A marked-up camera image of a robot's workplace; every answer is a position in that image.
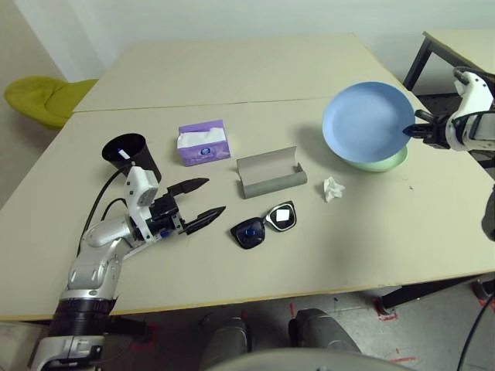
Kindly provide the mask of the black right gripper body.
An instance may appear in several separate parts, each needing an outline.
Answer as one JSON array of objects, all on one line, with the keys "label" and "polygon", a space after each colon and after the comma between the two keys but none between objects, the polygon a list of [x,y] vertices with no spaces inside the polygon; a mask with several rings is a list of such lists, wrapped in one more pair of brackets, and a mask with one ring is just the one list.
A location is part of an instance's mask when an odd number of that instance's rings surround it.
[{"label": "black right gripper body", "polygon": [[437,149],[450,149],[451,146],[446,139],[446,124],[449,119],[447,114],[433,114],[435,120],[431,123],[427,122],[428,134],[422,136],[425,144]]}]

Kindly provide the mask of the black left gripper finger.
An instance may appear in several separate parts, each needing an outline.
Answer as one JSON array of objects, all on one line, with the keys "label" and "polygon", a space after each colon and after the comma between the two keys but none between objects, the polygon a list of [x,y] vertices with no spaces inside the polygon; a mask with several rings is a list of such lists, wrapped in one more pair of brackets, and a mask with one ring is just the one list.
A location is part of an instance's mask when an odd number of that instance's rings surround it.
[{"label": "black left gripper finger", "polygon": [[205,226],[211,224],[218,216],[220,216],[225,209],[225,206],[219,206],[201,213],[196,217],[195,220],[183,224],[182,233],[190,235],[197,232],[198,230],[203,229]]},{"label": "black left gripper finger", "polygon": [[205,185],[209,181],[210,180],[208,178],[187,179],[185,181],[176,183],[175,185],[171,185],[170,187],[168,187],[167,193],[170,194],[171,196],[187,194]]}]

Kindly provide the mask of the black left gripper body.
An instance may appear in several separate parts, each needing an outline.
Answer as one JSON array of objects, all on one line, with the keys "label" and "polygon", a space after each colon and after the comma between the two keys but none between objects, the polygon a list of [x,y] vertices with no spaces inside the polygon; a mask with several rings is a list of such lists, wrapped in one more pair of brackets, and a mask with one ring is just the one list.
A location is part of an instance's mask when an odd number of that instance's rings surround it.
[{"label": "black left gripper body", "polygon": [[153,236],[182,233],[185,222],[180,216],[175,197],[166,193],[155,199],[149,207],[151,216],[146,220],[146,225]]}]

